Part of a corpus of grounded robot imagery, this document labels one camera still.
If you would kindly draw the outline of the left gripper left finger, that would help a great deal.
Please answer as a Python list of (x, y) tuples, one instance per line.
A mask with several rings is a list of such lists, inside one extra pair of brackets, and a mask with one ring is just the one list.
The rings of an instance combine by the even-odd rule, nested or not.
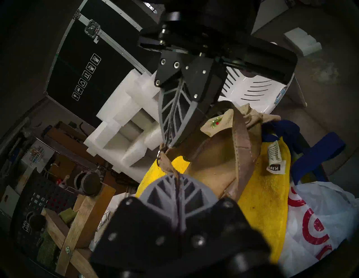
[(90, 257), (94, 269), (180, 269), (179, 174), (121, 201)]

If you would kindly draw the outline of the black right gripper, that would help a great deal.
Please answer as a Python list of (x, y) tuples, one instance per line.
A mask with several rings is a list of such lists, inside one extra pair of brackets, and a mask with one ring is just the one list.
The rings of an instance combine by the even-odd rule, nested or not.
[[(251, 35), (260, 0), (153, 0), (164, 5), (157, 26), (143, 28), (138, 45), (146, 50), (180, 49), (205, 53), (226, 66), (288, 84), (297, 55)], [(200, 126), (218, 100), (226, 79), (225, 67), (213, 59), (196, 58), (181, 67), (180, 56), (162, 52), (155, 76), (160, 89), (159, 123), (163, 143), (179, 146)]]

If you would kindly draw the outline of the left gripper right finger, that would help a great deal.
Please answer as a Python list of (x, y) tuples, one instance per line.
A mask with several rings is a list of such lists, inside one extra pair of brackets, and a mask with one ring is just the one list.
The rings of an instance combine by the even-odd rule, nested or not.
[(179, 176), (179, 229), (193, 249), (219, 260), (266, 260), (267, 243), (231, 198), (218, 198), (189, 175)]

